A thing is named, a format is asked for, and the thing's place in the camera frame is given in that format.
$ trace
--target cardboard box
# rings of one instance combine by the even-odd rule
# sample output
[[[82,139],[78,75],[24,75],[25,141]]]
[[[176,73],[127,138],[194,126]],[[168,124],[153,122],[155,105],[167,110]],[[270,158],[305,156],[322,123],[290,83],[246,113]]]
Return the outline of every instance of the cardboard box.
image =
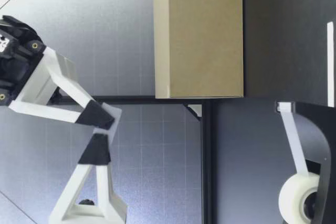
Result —
[[[243,96],[243,0],[154,0],[157,98]]]

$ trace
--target white tape roll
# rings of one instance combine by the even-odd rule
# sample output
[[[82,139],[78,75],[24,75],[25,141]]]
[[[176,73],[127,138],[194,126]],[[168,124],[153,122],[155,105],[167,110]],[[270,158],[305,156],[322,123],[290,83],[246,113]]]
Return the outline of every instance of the white tape roll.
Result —
[[[304,203],[309,195],[317,192],[320,176],[295,174],[283,185],[279,195],[279,209],[288,224],[309,224],[311,220],[304,213]]]

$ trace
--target black metal frame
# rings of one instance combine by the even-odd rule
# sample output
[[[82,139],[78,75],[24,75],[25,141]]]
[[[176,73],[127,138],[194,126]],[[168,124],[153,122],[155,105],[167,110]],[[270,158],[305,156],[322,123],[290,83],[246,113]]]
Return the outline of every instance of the black metal frame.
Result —
[[[108,104],[182,104],[186,108],[190,104],[202,105],[202,117],[198,118],[189,108],[193,116],[201,121],[201,150],[202,150],[202,223],[212,224],[212,142],[214,137],[213,120],[214,108],[218,99],[156,99],[155,96],[96,96],[93,97],[99,103]],[[71,97],[62,97],[56,103],[57,105],[77,104]]]

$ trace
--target grid surface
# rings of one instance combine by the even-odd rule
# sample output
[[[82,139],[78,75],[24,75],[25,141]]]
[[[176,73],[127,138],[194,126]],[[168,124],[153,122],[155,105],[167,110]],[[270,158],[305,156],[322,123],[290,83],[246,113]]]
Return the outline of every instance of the grid surface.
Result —
[[[76,64],[92,95],[153,95],[153,0],[11,0],[0,10]]]
[[[154,95],[153,0],[11,0],[0,15],[30,24],[76,64],[92,95]],[[128,224],[201,223],[201,126],[181,105],[125,105],[111,146]],[[0,108],[0,190],[47,223],[92,135],[82,125]],[[97,201],[94,173],[79,199]],[[31,223],[0,197],[0,223]]]
[[[127,223],[200,224],[200,122],[182,105],[120,108],[122,120],[110,151],[114,189],[129,205]],[[5,107],[0,115],[6,118],[0,124],[0,189],[37,223],[47,223],[92,128]],[[97,202],[95,180],[92,173],[79,200]],[[0,205],[8,207],[1,199]],[[4,222],[6,218],[0,211],[1,223],[28,221]]]

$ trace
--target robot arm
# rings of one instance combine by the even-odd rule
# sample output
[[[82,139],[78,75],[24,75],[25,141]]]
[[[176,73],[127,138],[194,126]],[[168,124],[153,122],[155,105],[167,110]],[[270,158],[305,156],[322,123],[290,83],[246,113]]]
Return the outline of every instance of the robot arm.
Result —
[[[65,91],[82,112],[48,104]],[[109,145],[121,110],[97,103],[77,82],[74,64],[45,46],[28,25],[4,16],[0,20],[0,101],[15,112],[95,126],[49,224],[125,224],[127,205],[113,191]],[[92,168],[97,171],[98,206],[77,205],[76,199]]]
[[[15,112],[103,129],[112,125],[114,118],[77,82],[74,64],[46,47],[32,28],[9,16],[0,22],[0,61],[0,87]],[[84,110],[48,106],[53,96],[60,96],[59,88]]]

